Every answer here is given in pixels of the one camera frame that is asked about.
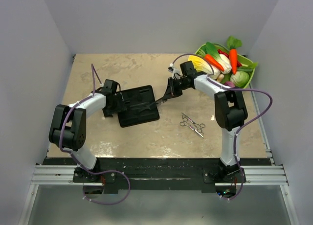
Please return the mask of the black tool case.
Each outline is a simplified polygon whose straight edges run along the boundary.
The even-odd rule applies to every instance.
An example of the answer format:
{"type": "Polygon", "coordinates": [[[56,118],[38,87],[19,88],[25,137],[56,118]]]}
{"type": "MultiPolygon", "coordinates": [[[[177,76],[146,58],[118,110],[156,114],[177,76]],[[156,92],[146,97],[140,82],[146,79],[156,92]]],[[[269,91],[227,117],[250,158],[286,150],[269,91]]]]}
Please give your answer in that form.
{"type": "Polygon", "coordinates": [[[118,113],[120,127],[126,128],[159,120],[160,116],[157,107],[143,112],[138,111],[155,101],[153,87],[151,85],[123,90],[122,92],[128,95],[130,102],[127,105],[126,111],[118,113]]]}

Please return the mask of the black handled comb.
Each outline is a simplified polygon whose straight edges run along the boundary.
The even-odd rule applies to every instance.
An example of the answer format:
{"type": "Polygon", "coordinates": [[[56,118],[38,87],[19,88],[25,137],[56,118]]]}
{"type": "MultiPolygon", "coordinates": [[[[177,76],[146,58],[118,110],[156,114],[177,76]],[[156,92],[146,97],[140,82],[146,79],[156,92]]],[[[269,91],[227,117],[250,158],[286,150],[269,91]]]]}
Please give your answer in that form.
{"type": "Polygon", "coordinates": [[[152,103],[150,103],[150,104],[148,104],[148,105],[142,107],[142,108],[139,109],[138,111],[139,111],[139,112],[143,112],[143,111],[145,111],[145,110],[151,110],[151,109],[157,107],[158,105],[161,105],[161,104],[165,103],[167,100],[168,100],[168,99],[160,98],[160,99],[158,99],[158,100],[156,100],[156,101],[154,101],[154,102],[152,102],[152,103]]]}

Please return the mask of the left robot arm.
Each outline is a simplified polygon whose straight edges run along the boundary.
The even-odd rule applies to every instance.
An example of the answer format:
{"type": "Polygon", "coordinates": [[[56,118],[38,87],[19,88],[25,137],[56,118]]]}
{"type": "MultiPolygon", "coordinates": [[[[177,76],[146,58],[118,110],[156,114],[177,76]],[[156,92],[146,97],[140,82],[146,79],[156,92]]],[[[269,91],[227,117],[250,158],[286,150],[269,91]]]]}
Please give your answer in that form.
{"type": "Polygon", "coordinates": [[[48,135],[50,143],[58,146],[61,152],[70,154],[77,165],[85,170],[84,176],[90,182],[101,178],[101,170],[96,167],[97,157],[85,145],[87,118],[99,110],[104,117],[113,117],[126,110],[117,81],[107,79],[102,87],[84,99],[70,105],[57,105],[48,135]]]}

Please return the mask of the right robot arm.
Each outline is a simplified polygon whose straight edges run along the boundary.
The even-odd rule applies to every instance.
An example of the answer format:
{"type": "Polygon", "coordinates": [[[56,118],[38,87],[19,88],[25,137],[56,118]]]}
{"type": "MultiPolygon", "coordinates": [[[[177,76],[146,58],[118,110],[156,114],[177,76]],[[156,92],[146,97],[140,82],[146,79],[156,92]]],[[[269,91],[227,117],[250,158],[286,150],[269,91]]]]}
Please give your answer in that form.
{"type": "Polygon", "coordinates": [[[169,99],[182,95],[186,89],[193,88],[214,99],[215,120],[222,129],[222,153],[220,161],[224,165],[218,170],[218,177],[223,182],[230,182],[235,177],[235,170],[231,167],[239,163],[237,144],[239,143],[239,128],[247,119],[247,109],[243,94],[238,89],[232,89],[216,82],[204,72],[197,72],[192,62],[180,65],[182,74],[169,65],[172,76],[168,78],[167,88],[162,98],[163,103],[169,99]]]}

